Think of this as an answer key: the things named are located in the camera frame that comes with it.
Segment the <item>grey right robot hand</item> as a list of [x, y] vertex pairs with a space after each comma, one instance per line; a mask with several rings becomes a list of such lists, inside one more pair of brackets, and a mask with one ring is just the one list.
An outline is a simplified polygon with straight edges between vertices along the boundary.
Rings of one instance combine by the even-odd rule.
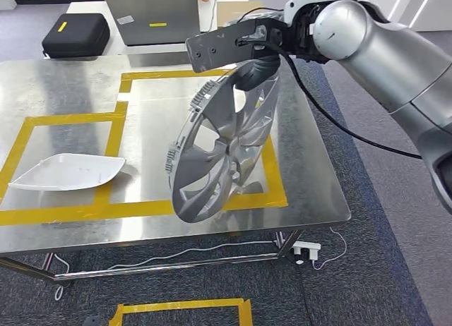
[[249, 91], [274, 75], [280, 65], [279, 55], [255, 59], [234, 73], [233, 85], [239, 90]]

